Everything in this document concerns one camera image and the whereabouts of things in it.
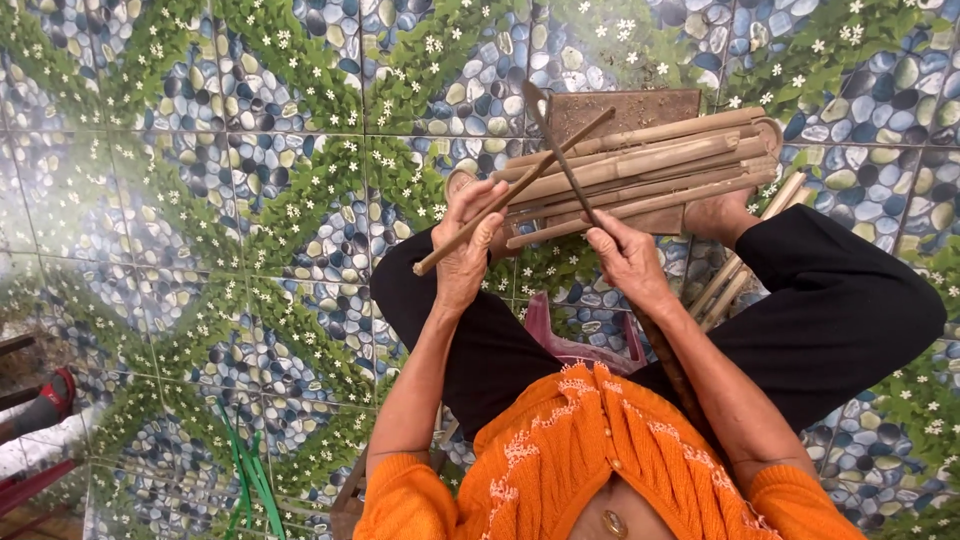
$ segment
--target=sock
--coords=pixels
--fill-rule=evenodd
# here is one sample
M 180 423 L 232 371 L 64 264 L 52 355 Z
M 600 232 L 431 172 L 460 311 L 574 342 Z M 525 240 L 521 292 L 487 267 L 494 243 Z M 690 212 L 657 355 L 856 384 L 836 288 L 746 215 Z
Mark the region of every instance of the sock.
M 63 399 L 67 398 L 66 380 L 60 375 L 54 375 L 50 381 L 54 392 Z M 13 419 L 13 436 L 19 437 L 25 433 L 44 430 L 55 426 L 60 421 L 60 412 L 53 402 L 45 396 L 37 396 L 33 403 L 19 416 Z

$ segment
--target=forearm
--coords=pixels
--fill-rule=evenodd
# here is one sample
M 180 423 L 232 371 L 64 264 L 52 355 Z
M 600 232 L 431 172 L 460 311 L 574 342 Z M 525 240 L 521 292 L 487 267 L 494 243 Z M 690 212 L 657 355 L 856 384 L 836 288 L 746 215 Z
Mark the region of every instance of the forearm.
M 713 345 L 676 298 L 660 302 L 649 315 L 673 347 L 743 489 L 749 489 L 759 471 L 776 464 L 793 465 L 817 477 L 804 446 L 777 407 Z
M 415 454 L 428 460 L 437 407 L 444 390 L 446 357 L 460 313 L 434 305 L 420 341 L 407 359 L 373 425 L 367 470 L 391 454 Z

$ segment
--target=pendant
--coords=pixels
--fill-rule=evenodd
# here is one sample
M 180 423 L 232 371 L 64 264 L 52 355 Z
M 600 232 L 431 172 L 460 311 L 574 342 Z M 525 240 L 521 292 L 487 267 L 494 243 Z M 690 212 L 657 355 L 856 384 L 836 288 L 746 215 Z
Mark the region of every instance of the pendant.
M 603 524 L 618 540 L 623 540 L 627 537 L 627 524 L 623 523 L 623 521 L 620 520 L 620 516 L 613 512 L 609 510 L 603 511 Z

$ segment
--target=orange knit sweater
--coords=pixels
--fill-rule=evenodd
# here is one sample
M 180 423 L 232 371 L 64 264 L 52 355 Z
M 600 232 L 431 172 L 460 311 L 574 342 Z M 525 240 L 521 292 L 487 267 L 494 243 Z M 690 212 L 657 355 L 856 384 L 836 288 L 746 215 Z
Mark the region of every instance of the orange knit sweater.
M 614 471 L 678 540 L 864 538 L 794 467 L 761 471 L 745 501 L 680 411 L 599 364 L 531 384 L 474 450 L 456 501 L 410 455 L 384 460 L 354 538 L 565 540 Z

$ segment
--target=woman's right hand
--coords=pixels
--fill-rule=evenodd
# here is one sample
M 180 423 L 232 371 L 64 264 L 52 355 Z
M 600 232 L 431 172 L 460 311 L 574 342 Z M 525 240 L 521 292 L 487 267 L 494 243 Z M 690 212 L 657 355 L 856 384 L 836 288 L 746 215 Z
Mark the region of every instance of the woman's right hand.
M 587 241 L 600 257 L 604 281 L 619 288 L 628 300 L 650 313 L 674 300 L 666 282 L 654 237 L 631 229 L 603 210 L 594 210 L 602 229 L 591 227 Z M 586 213 L 581 216 L 586 222 Z

